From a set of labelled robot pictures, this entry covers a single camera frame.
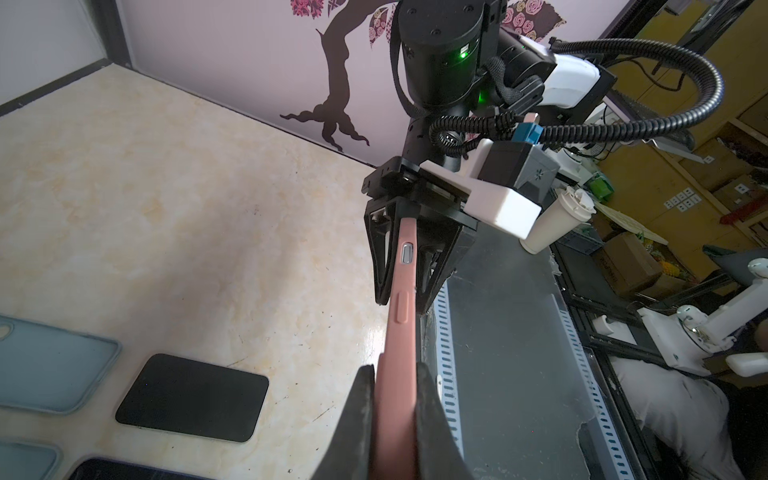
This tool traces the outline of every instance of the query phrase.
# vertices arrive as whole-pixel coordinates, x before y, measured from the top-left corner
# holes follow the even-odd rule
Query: cable
[[[619,58],[619,59],[617,59],[617,60],[609,61],[608,63],[606,63],[606,64],[605,64],[605,66],[606,66],[606,67],[612,67],[613,65],[618,65],[618,64],[620,64],[621,62],[624,62],[624,61],[629,61],[629,62],[632,62],[632,63],[634,63],[634,64],[635,64],[635,65],[637,65],[638,67],[640,67],[640,70],[643,72],[643,75],[645,75],[645,76],[646,76],[646,78],[647,78],[648,80],[650,80],[650,82],[651,82],[652,84],[656,85],[656,86],[657,86],[657,87],[659,87],[659,88],[663,88],[663,89],[664,89],[664,90],[666,90],[666,91],[680,91],[680,89],[683,87],[683,79],[685,78],[685,74],[684,74],[684,73],[683,73],[683,74],[680,74],[680,79],[677,81],[677,86],[676,86],[675,88],[672,88],[672,87],[668,87],[668,86],[666,86],[666,85],[664,85],[664,84],[661,84],[661,83],[659,83],[659,82],[658,82],[658,81],[657,81],[657,80],[654,78],[654,76],[653,76],[652,74],[648,73],[648,72],[645,70],[645,67],[643,66],[643,64],[641,64],[639,61],[635,60],[635,58],[638,58],[638,57],[637,57],[637,56],[634,56],[634,57]]]
[[[558,125],[544,127],[540,144],[632,141],[659,137],[687,128],[709,117],[723,100],[723,78],[706,58],[685,48],[661,41],[636,38],[602,38],[592,41],[555,42],[553,53],[563,55],[636,55],[666,62],[696,84],[699,101],[689,110],[665,118],[611,125]]]
[[[605,125],[605,113],[606,113],[607,111],[608,111],[608,106],[606,105],[606,106],[603,108],[603,125]],[[601,155],[603,154],[603,152],[605,152],[605,148],[606,148],[607,146],[608,146],[608,143],[607,143],[607,142],[606,142],[606,143],[604,143],[604,144],[603,144],[603,149],[602,149],[602,150],[600,150],[600,151],[598,151],[598,152],[597,152],[596,154],[594,154],[594,155],[583,155],[583,154],[580,154],[580,153],[578,153],[578,151],[573,151],[573,150],[571,150],[571,149],[569,149],[569,148],[566,148],[566,147],[563,147],[563,149],[564,149],[564,151],[565,151],[565,154],[566,154],[566,155],[568,155],[569,157],[571,157],[571,155],[570,155],[570,154],[568,154],[568,152],[570,151],[572,154],[578,155],[579,157],[582,157],[582,158],[592,158],[592,159],[594,159],[594,160],[600,160],[600,161],[603,161],[603,160],[605,160],[606,158],[608,158],[608,155],[610,155],[610,154],[611,154],[611,151],[609,150],[609,151],[608,151],[608,153],[605,155],[605,157],[598,159],[598,157],[599,157],[599,156],[601,156]],[[614,142],[614,144],[613,144],[613,145],[611,145],[611,148],[613,148],[613,147],[615,147],[615,146],[616,146],[616,142]],[[577,161],[577,162],[579,162],[579,163],[581,162],[580,160],[578,160],[578,159],[576,159],[576,158],[573,158],[573,157],[571,157],[571,159],[572,159],[572,160],[574,160],[574,161]]]
[[[649,118],[610,125],[550,125],[544,127],[539,144],[588,144],[622,142],[660,137],[698,124],[709,117],[723,100],[723,78],[706,58],[685,48],[661,41],[636,38],[602,38],[591,41],[554,42],[552,53],[562,55],[630,55],[664,61],[687,75],[697,86],[699,101],[689,110],[664,118]],[[443,153],[459,157],[477,147],[479,139],[461,145],[450,144],[443,131],[482,134],[491,139],[506,138],[515,128],[515,113],[490,118],[440,117],[429,127],[430,141]]]
[[[675,88],[672,88],[672,87],[668,87],[668,86],[666,86],[664,84],[661,84],[658,81],[656,81],[656,79],[651,74],[649,74],[647,71],[645,71],[645,67],[639,61],[634,60],[634,59],[630,59],[630,58],[628,58],[626,60],[622,60],[622,61],[629,61],[631,63],[634,63],[638,67],[640,67],[640,70],[643,72],[643,75],[645,75],[648,78],[648,80],[650,80],[650,82],[652,84],[656,85],[659,88],[663,88],[666,91],[680,91],[680,89],[683,87],[683,79],[685,78],[685,74],[684,73],[680,74],[680,80],[677,81],[677,86]]]

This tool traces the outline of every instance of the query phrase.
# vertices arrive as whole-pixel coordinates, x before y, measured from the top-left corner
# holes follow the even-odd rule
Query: yellow wall
[[[682,34],[706,9],[703,2],[694,2],[682,15],[659,14],[648,23],[638,38],[677,42]],[[705,122],[692,127],[691,132],[701,145],[717,133],[730,118],[735,118],[768,91],[768,68],[763,54],[768,51],[765,19],[768,2],[754,2],[747,11],[710,48],[705,56],[720,70],[726,94],[720,108]],[[655,61],[642,60],[646,70]],[[629,62],[611,69],[618,76],[616,89],[639,100],[659,114],[682,111],[695,104],[697,89],[686,78],[679,92],[669,92],[652,85],[636,65]],[[674,86],[680,72],[662,68],[654,76],[660,83]],[[689,211],[680,212],[664,206],[664,201],[684,188],[692,187],[670,162],[647,145],[622,147],[600,163],[600,169],[611,179],[616,193],[607,203],[670,241],[670,248],[694,275],[704,278],[717,267],[701,253],[705,243],[748,250],[756,243],[742,231],[719,223],[723,212],[703,201]],[[707,197],[704,192],[697,192]]]

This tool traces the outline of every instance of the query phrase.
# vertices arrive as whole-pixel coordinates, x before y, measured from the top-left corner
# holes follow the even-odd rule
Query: wooden shelf
[[[708,201],[712,204],[713,207],[715,207],[715,210],[719,211],[723,215],[727,215],[730,213],[730,210],[728,210],[728,207],[723,205],[721,201],[719,201],[717,198],[715,198],[714,195],[712,195],[712,192],[707,190],[706,188],[699,185],[699,182],[694,178],[693,175],[691,175],[688,170],[685,169],[682,165],[680,165],[680,162],[676,161],[674,158],[672,158],[667,152],[661,151],[659,149],[656,149],[656,152],[661,155],[661,157],[667,161],[667,163],[677,170],[677,172],[686,180],[688,180],[688,183],[691,184],[698,192],[701,194],[702,197],[704,197],[704,200]]]
[[[744,220],[742,223],[747,226],[751,227],[755,223],[761,222],[768,218],[768,210],[765,210],[764,212],[760,212],[759,214],[755,215],[754,217],[749,217],[746,220]]]
[[[749,125],[745,124],[741,120],[737,120],[736,118],[731,118],[728,123],[733,125],[734,127],[738,128],[745,134],[749,135],[750,137],[754,138],[755,140],[759,141],[761,144],[768,147],[768,137],[761,134],[759,131],[755,130],[754,128],[750,127]]]
[[[712,195],[712,192],[707,190],[706,188],[702,187],[699,182],[691,175],[688,170],[685,169],[682,165],[680,165],[680,162],[677,161],[676,158],[672,157],[665,151],[661,151],[657,148],[654,148],[654,150],[672,167],[674,168],[682,178],[688,180],[688,183],[691,184],[691,186],[696,189],[696,191],[701,194],[702,197],[704,197],[704,200],[708,201],[712,206],[715,208],[715,210],[719,211],[723,215],[727,215],[730,213],[730,210],[728,210],[728,207],[723,205],[723,202],[719,201],[717,198],[715,198],[714,195]],[[751,222],[751,223],[745,223],[736,221],[733,223],[733,227],[739,230],[741,233],[743,233],[748,238],[751,238],[755,243],[762,247],[768,247],[765,242],[763,242],[751,229],[750,225],[754,225],[755,223],[765,220],[765,218],[768,218],[768,210],[766,212],[763,212],[761,214],[755,215],[754,217],[750,218],[749,220],[745,220],[745,222]]]

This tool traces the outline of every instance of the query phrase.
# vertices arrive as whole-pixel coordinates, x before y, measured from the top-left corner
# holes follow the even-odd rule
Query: black phone
[[[69,480],[206,480],[203,477],[168,472],[157,468],[89,458],[69,475]]]
[[[262,375],[158,353],[114,417],[125,425],[246,442],[269,385]]]

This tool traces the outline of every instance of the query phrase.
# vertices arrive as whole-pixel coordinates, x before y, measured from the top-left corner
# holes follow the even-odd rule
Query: person
[[[768,320],[757,327],[754,339],[768,352]],[[730,406],[722,389],[709,380],[640,360],[611,357],[611,365],[640,427],[677,453],[690,480],[745,479],[733,456]]]

